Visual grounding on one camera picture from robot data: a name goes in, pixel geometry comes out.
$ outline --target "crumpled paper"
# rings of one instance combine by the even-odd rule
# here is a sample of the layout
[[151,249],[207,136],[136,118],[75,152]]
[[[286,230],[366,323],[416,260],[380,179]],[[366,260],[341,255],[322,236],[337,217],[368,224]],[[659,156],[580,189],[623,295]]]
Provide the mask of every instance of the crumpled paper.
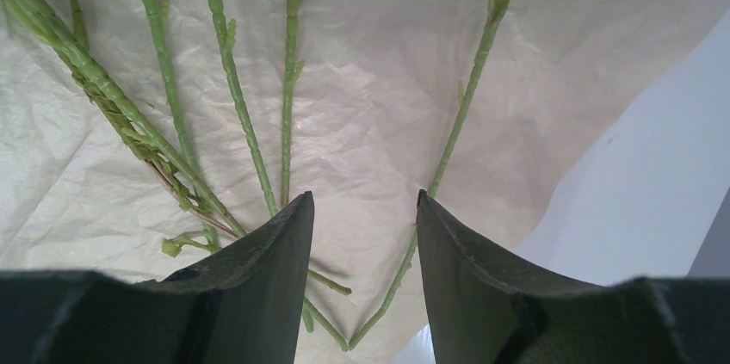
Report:
[[[50,0],[68,18],[66,0]],[[92,53],[175,134],[140,0],[81,0]],[[285,0],[225,0],[238,21],[238,71],[279,185]],[[437,199],[514,247],[560,178],[661,72],[716,24],[730,0],[513,0]],[[312,190],[313,302],[350,337],[380,306],[408,244],[458,108],[486,0],[302,0],[293,194]],[[169,41],[202,171],[247,225],[268,219],[220,66],[206,0],[170,0]],[[205,256],[159,250],[200,228],[121,144],[47,47],[2,33],[3,268],[99,268],[160,279]],[[426,324],[418,270],[356,350],[303,329],[297,363],[389,362]]]

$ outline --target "white sheet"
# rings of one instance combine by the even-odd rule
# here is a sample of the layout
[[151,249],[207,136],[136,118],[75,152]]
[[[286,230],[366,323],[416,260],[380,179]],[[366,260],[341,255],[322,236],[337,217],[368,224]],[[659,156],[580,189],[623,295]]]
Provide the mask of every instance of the white sheet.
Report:
[[[65,0],[53,0],[65,11]],[[82,0],[96,57],[170,136],[140,0]],[[433,173],[471,68],[486,0],[303,0],[292,185],[314,192],[312,266],[341,271],[348,298],[312,286],[349,337],[402,257],[416,192]],[[226,0],[236,55],[279,185],[284,0]],[[437,198],[514,246],[573,163],[730,0],[513,0]],[[268,218],[220,67],[206,0],[171,0],[170,41],[204,174],[239,220]],[[160,240],[199,227],[117,139],[52,52],[0,34],[0,266],[100,268],[136,281],[200,259]],[[301,332],[298,363],[387,362],[426,324],[418,260],[355,351]]]

